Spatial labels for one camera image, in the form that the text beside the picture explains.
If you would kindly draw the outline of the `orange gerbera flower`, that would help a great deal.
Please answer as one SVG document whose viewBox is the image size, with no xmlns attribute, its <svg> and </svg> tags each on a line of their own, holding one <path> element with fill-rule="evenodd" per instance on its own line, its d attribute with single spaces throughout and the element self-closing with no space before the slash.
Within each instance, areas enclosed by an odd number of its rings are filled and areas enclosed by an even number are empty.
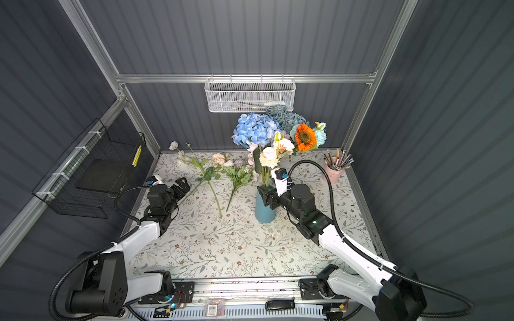
<svg viewBox="0 0 514 321">
<path fill-rule="evenodd" d="M 307 124 L 298 125 L 294 132 L 294 140 L 299 151 L 306 152 L 317 147 L 315 131 Z"/>
</svg>

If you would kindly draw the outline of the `cream white rose stem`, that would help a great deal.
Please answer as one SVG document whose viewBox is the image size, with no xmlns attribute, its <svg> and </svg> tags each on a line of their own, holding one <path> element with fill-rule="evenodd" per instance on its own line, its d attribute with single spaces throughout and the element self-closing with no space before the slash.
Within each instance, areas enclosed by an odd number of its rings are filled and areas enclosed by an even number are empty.
<svg viewBox="0 0 514 321">
<path fill-rule="evenodd" d="M 221 177 L 221 166 L 215 165 L 211 159 L 201 157 L 189 143 L 186 144 L 186 151 L 180 148 L 177 141 L 172 141 L 168 149 L 170 151 L 177 151 L 177 160 L 180 163 L 195 167 L 199 171 L 199 177 L 197 178 L 198 185 L 196 188 L 200 187 L 202 184 L 206 184 L 209 187 L 214 196 L 216 209 L 218 210 L 218 217 L 222 219 L 222 208 L 212 183 Z"/>
</svg>

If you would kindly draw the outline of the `teal ceramic vase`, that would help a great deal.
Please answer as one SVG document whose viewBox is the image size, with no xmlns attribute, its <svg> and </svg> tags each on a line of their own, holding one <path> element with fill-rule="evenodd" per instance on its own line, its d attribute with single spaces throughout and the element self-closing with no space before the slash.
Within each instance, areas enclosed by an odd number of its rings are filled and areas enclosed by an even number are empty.
<svg viewBox="0 0 514 321">
<path fill-rule="evenodd" d="M 257 192 L 255 217 L 257 221 L 263 224 L 271 223 L 276 218 L 276 211 L 272 210 L 269 206 L 265 206 L 262 196 Z"/>
</svg>

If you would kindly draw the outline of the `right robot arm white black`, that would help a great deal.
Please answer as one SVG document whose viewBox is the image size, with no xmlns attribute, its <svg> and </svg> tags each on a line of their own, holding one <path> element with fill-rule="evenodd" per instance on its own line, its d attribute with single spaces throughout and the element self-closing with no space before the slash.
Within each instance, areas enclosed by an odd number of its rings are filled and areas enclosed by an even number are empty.
<svg viewBox="0 0 514 321">
<path fill-rule="evenodd" d="M 356 272 L 349 275 L 334 264 L 328 265 L 317 276 L 317 290 L 323 297 L 351 298 L 373 310 L 379 320 L 458 318 L 472 312 L 475 305 L 468 298 L 420 281 L 412 268 L 399 268 L 353 240 L 338 224 L 334 199 L 329 199 L 331 215 L 326 216 L 316 208 L 310 188 L 293 183 L 291 173 L 284 168 L 271 171 L 275 188 L 258 188 L 264 205 L 271 209 L 283 208 L 304 238 L 341 258 Z M 458 300 L 465 308 L 427 312 L 424 290 Z"/>
</svg>

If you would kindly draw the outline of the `blue hydrangea flower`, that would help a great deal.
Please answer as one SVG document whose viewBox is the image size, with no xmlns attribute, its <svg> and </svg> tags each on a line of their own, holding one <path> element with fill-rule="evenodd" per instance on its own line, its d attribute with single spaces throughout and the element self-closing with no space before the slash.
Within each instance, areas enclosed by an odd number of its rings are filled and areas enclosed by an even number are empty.
<svg viewBox="0 0 514 321">
<path fill-rule="evenodd" d="M 266 114 L 241 114 L 238 124 L 233 130 L 232 140 L 236 145 L 246 149 L 251 143 L 257 144 L 258 147 L 264 147 L 272 141 L 278 130 L 278 123 Z M 256 165 L 256 162 L 254 169 L 256 173 L 260 174 L 260 165 Z"/>
</svg>

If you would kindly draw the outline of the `peach rose stem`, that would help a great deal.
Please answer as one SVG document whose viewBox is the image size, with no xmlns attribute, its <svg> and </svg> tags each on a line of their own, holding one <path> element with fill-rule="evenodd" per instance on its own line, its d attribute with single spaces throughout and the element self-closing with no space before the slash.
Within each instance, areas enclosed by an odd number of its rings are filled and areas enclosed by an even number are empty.
<svg viewBox="0 0 514 321">
<path fill-rule="evenodd" d="M 270 187 L 272 170 L 278 167 L 280 160 L 284 156 L 289 156 L 294 151 L 293 142 L 286 138 L 284 133 L 280 131 L 275 132 L 272 141 L 264 147 L 259 146 L 258 152 L 254 156 L 256 165 L 260 165 L 263 187 Z"/>
</svg>

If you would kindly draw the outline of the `white pink flower bunch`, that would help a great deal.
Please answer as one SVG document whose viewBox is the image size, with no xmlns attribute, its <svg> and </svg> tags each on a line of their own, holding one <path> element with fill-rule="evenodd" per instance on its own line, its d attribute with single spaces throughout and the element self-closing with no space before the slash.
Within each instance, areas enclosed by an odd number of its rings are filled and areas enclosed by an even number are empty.
<svg viewBox="0 0 514 321">
<path fill-rule="evenodd" d="M 258 148 L 257 144 L 251 143 L 249 148 L 247 149 L 247 151 L 248 151 L 248 164 L 251 165 L 251 166 L 255 165 L 255 162 L 254 162 L 254 151 L 257 148 Z"/>
</svg>

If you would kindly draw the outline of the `dusty blue rose bunch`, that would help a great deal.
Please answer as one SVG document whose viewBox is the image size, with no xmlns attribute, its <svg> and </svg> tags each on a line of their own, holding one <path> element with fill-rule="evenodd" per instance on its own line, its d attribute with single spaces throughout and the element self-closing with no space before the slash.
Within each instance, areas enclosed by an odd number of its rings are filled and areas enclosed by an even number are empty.
<svg viewBox="0 0 514 321">
<path fill-rule="evenodd" d="M 295 126 L 300 124 L 310 125 L 305 117 L 287 110 L 285 106 L 269 106 L 266 108 L 266 114 L 278 123 L 282 131 L 290 132 Z"/>
</svg>

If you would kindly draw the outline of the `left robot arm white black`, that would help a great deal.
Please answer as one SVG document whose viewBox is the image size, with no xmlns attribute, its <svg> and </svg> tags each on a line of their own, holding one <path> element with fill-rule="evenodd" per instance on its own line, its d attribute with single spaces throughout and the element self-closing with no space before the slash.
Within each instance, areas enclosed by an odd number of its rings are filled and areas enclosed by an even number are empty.
<svg viewBox="0 0 514 321">
<path fill-rule="evenodd" d="M 143 188 L 148 191 L 149 206 L 142 218 L 134 219 L 136 226 L 103 249 L 81 254 L 58 280 L 48 301 L 53 319 L 116 317 L 142 298 L 173 308 L 186 303 L 186 295 L 175 287 L 168 271 L 150 271 L 133 278 L 127 275 L 128 263 L 168 230 L 177 217 L 179 201 L 191 189 L 184 177 L 167 186 L 157 176 Z"/>
</svg>

